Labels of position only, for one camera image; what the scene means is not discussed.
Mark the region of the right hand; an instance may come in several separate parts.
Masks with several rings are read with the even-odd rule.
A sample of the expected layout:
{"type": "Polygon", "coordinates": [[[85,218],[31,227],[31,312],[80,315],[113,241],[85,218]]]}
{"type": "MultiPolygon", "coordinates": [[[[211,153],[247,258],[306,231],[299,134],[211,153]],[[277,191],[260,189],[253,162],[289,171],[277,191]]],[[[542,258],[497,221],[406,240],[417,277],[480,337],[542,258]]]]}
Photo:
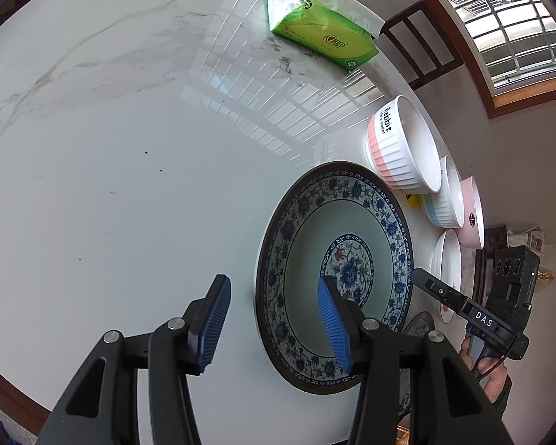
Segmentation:
{"type": "MultiPolygon", "coordinates": [[[[465,336],[459,351],[459,357],[469,369],[474,367],[472,357],[469,356],[471,339],[472,336],[470,334],[465,336]]],[[[494,359],[493,357],[485,357],[484,359],[481,359],[477,363],[476,367],[480,374],[484,375],[488,373],[486,376],[488,381],[483,388],[484,394],[486,394],[486,397],[489,398],[490,402],[493,404],[496,402],[500,403],[505,397],[507,397],[511,387],[507,367],[498,359],[494,359]]]]}

